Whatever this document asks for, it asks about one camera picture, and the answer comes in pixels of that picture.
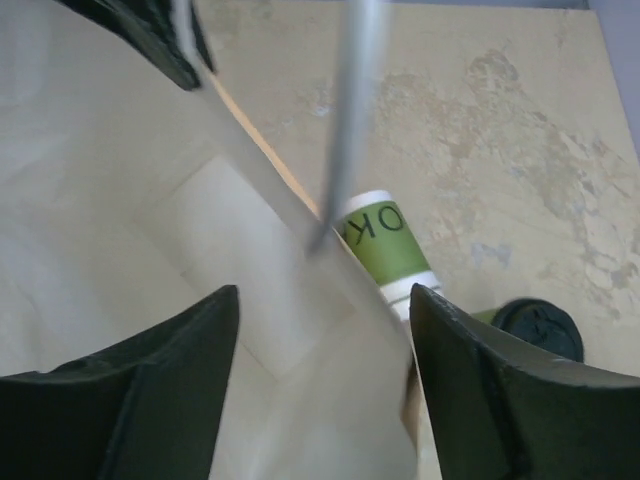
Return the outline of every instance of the marble surface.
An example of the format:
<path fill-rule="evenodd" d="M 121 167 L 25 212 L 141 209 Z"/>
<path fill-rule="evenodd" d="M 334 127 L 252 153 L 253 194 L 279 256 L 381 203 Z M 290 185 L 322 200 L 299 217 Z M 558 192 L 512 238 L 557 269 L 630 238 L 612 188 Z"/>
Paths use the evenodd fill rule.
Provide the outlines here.
<path fill-rule="evenodd" d="M 341 5 L 199 4 L 222 81 L 318 200 Z M 454 303 L 545 298 L 588 364 L 640 375 L 640 175 L 595 14 L 392 17 L 358 190 L 394 195 Z M 439 475 L 429 437 L 422 478 Z"/>

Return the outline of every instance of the white bag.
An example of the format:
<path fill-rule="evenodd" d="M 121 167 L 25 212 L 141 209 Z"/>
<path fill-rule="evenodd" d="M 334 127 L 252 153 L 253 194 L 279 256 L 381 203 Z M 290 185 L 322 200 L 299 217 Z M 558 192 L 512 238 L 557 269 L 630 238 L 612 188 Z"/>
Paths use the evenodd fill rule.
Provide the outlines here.
<path fill-rule="evenodd" d="M 50 0 L 0 8 L 0 373 L 50 370 L 237 284 L 211 478 L 412 478 L 408 342 L 337 238 L 305 259 L 314 206 L 222 87 L 181 91 Z"/>

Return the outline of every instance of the green label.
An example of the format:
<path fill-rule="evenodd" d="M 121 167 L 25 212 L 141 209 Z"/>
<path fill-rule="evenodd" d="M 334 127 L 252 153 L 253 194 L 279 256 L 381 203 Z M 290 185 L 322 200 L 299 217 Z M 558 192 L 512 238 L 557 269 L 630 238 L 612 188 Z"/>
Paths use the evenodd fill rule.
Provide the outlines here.
<path fill-rule="evenodd" d="M 379 286 L 431 270 L 395 202 L 356 210 L 345 217 L 340 234 Z"/>

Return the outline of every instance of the black object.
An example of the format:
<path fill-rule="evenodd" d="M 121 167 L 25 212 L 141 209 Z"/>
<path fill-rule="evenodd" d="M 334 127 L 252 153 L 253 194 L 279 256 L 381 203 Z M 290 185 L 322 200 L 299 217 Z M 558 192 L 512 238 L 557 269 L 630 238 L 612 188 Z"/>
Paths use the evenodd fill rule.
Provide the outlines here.
<path fill-rule="evenodd" d="M 415 285 L 411 330 L 444 480 L 640 478 L 640 379 L 573 362 Z"/>
<path fill-rule="evenodd" d="M 543 350 L 584 362 L 582 337 L 573 319 L 545 300 L 513 300 L 498 310 L 491 324 Z"/>
<path fill-rule="evenodd" d="M 183 90 L 201 86 L 197 72 L 178 46 L 171 19 L 172 0 L 56 1 L 125 40 Z M 213 56 L 193 4 L 191 23 L 198 53 L 215 73 Z"/>
<path fill-rule="evenodd" d="M 238 323 L 227 286 L 50 373 L 0 378 L 0 478 L 206 480 Z"/>

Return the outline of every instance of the black lid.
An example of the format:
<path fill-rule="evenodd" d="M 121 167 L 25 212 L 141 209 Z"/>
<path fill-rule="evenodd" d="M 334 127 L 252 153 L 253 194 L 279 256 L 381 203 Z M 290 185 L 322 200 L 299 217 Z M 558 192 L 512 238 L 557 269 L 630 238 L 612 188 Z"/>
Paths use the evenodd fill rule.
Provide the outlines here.
<path fill-rule="evenodd" d="M 584 362 L 582 337 L 573 319 L 545 300 L 513 300 L 498 310 L 491 324 L 543 350 Z"/>

